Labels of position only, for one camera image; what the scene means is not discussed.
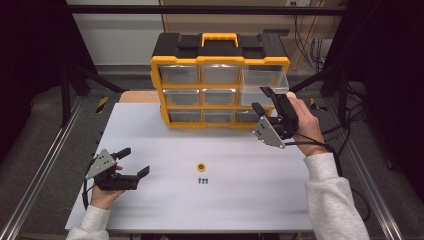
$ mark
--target metal bracket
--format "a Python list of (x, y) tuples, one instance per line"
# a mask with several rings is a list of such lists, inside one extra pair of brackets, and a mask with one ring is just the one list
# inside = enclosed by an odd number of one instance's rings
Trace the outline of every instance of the metal bracket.
[(91, 165), (90, 171), (88, 171), (87, 175), (85, 176), (85, 180), (95, 177), (115, 165), (115, 159), (113, 159), (113, 157), (106, 149), (103, 149), (100, 154), (97, 155), (93, 165)]
[(278, 133), (272, 127), (271, 123), (264, 116), (259, 119), (253, 133), (258, 137), (258, 140), (261, 140), (266, 145), (278, 147), (281, 149), (286, 147), (283, 140), (281, 140)]

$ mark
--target white wall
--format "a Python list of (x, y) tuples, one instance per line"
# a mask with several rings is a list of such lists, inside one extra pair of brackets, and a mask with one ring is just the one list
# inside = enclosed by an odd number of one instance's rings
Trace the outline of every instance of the white wall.
[[(158, 0), (67, 0), (71, 4), (159, 5)], [(95, 65), (150, 65), (162, 17), (133, 14), (74, 14)]]

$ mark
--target aluminum rail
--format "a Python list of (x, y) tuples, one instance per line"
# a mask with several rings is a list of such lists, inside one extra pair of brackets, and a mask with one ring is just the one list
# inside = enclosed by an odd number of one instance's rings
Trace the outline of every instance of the aluminum rail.
[(77, 100), (74, 103), (74, 106), (72, 109), (71, 118), (69, 119), (68, 123), (64, 127), (60, 128), (59, 132), (56, 135), (55, 140), (50, 146), (49, 151), (44, 157), (43, 162), (38, 168), (37, 173), (33, 177), (31, 184), (27, 188), (24, 196), (22, 197), (21, 201), (19, 202), (18, 206), (13, 212), (12, 216), (9, 218), (5, 227), (3, 227), (2, 231), (0, 232), (1, 240), (13, 240), (18, 235), (19, 230), (21, 229), (29, 211), (31, 210), (31, 207), (34, 204), (35, 199), (40, 193), (40, 190), (43, 187), (43, 184), (45, 180), (47, 179), (47, 176), (49, 175), (49, 172), (54, 162), (56, 161), (56, 158), (59, 155), (60, 150), (62, 149), (63, 144), (65, 143), (69, 135), (69, 132), (71, 131), (79, 115), (79, 112), (81, 110), (82, 104), (84, 103), (84, 100), (85, 99), (82, 97), (77, 97)]
[[(337, 115), (334, 101), (328, 98), (324, 98), (329, 112), (333, 116), (334, 120), (337, 122)], [(381, 228), (386, 235), (386, 238), (389, 240), (402, 240), (402, 234), (397, 226), (395, 220), (393, 219), (392, 214), (390, 213), (389, 208), (387, 207), (386, 202), (384, 201), (383, 196), (378, 190), (377, 184), (374, 179), (371, 177), (370, 172), (364, 164), (364, 161), (359, 154), (358, 149), (356, 148), (352, 139), (347, 140), (347, 150), (353, 159), (353, 167), (355, 172), (361, 181), (362, 187), (365, 190), (365, 193), (368, 196), (371, 207), (374, 210), (374, 213), (380, 222)]]
[(78, 14), (226, 14), (226, 15), (317, 15), (345, 16), (366, 13), (343, 7), (266, 7), (266, 6), (195, 6), (195, 5), (46, 5), (55, 12)]

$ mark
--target person's left hand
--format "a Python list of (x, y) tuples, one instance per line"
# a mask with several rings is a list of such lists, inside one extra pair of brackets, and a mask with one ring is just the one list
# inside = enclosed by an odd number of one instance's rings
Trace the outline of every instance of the person's left hand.
[[(116, 166), (116, 170), (122, 170), (121, 166)], [(125, 192), (125, 190), (102, 191), (99, 187), (94, 186), (91, 194), (91, 203), (93, 207), (108, 210), (112, 203)]]

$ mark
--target plastic drawer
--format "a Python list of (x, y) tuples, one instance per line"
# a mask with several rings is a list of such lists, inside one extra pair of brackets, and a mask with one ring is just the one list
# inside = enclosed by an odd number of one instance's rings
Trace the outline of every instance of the plastic drawer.
[(162, 65), (159, 67), (163, 83), (189, 84), (199, 79), (197, 65)]
[(203, 83), (235, 84), (239, 79), (240, 67), (238, 65), (208, 64), (202, 65), (200, 72)]
[(200, 122), (200, 110), (168, 110), (171, 122)]
[(203, 110), (203, 120), (207, 123), (231, 123), (234, 110)]
[(236, 102), (235, 89), (203, 89), (202, 93), (205, 105), (234, 105)]
[(164, 89), (166, 104), (175, 105), (199, 105), (199, 90), (197, 89)]
[(240, 89), (240, 105), (251, 106), (259, 102), (262, 106), (274, 106), (271, 99), (266, 97), (259, 87), (270, 87), (277, 94), (289, 91), (287, 76), (281, 66), (245, 66), (242, 71), (242, 86)]
[(256, 123), (259, 115), (254, 110), (237, 110), (236, 121), (239, 123)]

